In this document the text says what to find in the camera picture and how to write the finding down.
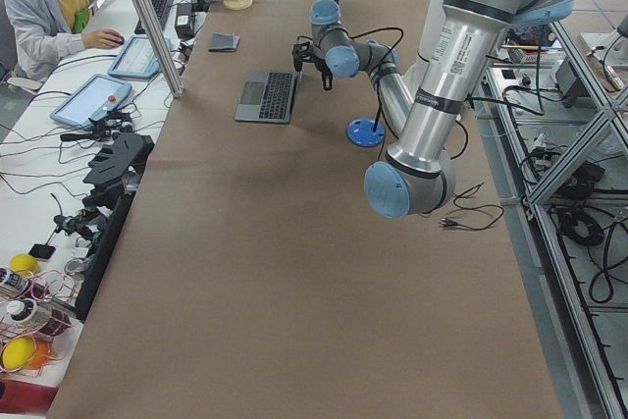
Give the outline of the aluminium frame post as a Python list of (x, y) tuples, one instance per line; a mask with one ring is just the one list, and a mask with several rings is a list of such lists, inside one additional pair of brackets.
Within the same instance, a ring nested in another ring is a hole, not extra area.
[(175, 67), (170, 49), (150, 0), (131, 0), (148, 36), (153, 52), (175, 99), (183, 94), (183, 82)]

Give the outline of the teach pendant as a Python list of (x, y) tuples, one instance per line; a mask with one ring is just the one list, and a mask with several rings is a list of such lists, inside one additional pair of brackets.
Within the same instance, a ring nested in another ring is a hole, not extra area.
[(103, 119), (129, 96), (130, 82), (96, 74), (65, 99), (50, 119), (61, 125), (87, 129)]
[(108, 75), (117, 79), (149, 80), (160, 72), (159, 61), (146, 35), (127, 38), (109, 67)]

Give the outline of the black dish rack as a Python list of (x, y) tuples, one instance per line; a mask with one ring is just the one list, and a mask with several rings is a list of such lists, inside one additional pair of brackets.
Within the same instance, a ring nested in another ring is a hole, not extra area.
[(127, 190), (124, 176), (129, 170), (142, 174), (153, 148), (150, 135), (122, 132), (111, 144), (104, 144), (88, 163), (90, 171), (83, 182), (91, 184), (93, 189), (83, 205), (106, 207), (112, 214), (103, 235), (93, 243), (95, 251), (78, 292), (75, 314), (81, 322), (87, 319), (134, 199), (134, 191)]

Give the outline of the grey folded cloth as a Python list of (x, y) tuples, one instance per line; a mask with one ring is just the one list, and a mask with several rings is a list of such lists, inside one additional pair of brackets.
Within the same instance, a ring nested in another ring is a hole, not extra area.
[(237, 51), (240, 36), (236, 33), (214, 32), (208, 46), (209, 52), (234, 52)]

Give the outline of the teach pendant far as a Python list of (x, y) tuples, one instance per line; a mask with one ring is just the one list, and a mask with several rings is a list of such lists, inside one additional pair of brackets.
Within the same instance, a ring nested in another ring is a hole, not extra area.
[(160, 72), (159, 61), (146, 35), (127, 38), (109, 67), (108, 75), (117, 79), (149, 80)]

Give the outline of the grey laptop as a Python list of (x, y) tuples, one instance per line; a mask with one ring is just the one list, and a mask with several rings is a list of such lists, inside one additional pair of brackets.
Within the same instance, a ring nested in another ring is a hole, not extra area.
[(247, 74), (235, 110), (238, 122), (288, 124), (300, 74), (251, 71)]

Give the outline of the seated person grey hoodie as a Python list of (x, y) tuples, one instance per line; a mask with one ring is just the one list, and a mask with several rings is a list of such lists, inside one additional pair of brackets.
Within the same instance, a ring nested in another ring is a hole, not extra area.
[(44, 80), (58, 63), (86, 49), (115, 49), (111, 28), (84, 31), (94, 0), (5, 0), (14, 29), (18, 67), (28, 79)]

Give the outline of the yellow ball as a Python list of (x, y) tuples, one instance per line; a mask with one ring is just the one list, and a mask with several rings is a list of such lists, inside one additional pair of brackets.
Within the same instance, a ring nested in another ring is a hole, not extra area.
[(1, 365), (7, 371), (21, 369), (33, 370), (33, 358), (36, 353), (36, 341), (32, 337), (10, 340), (1, 353)]

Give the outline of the blue desk lamp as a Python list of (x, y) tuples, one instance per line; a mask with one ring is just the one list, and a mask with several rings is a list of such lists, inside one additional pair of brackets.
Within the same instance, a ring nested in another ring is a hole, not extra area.
[(386, 138), (385, 126), (381, 124), (383, 110), (383, 86), (381, 78), (389, 69), (396, 70), (396, 58), (393, 48), (380, 44), (375, 39), (366, 41), (351, 38), (346, 54), (347, 77), (355, 78), (360, 73), (369, 77), (376, 91), (378, 102), (374, 118), (356, 118), (347, 125), (346, 135), (349, 140), (360, 147), (374, 147), (384, 145)]

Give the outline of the black power adapter box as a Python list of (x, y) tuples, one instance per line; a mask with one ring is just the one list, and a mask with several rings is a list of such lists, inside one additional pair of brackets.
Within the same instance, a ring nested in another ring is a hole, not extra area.
[(195, 12), (191, 3), (182, 2), (177, 5), (175, 31), (179, 39), (195, 37)]

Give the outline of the black keyboard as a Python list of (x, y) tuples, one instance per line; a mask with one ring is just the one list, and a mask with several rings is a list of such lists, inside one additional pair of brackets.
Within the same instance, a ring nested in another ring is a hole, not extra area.
[(164, 29), (167, 25), (170, 10), (172, 8), (174, 0), (150, 0), (151, 5), (155, 11), (159, 25), (161, 29)]

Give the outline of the teach pendant near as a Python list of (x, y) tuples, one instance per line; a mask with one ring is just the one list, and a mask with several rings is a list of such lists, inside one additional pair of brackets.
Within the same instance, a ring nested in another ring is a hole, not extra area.
[(61, 125), (87, 129), (103, 119), (129, 96), (130, 82), (96, 74), (65, 99), (50, 119)]

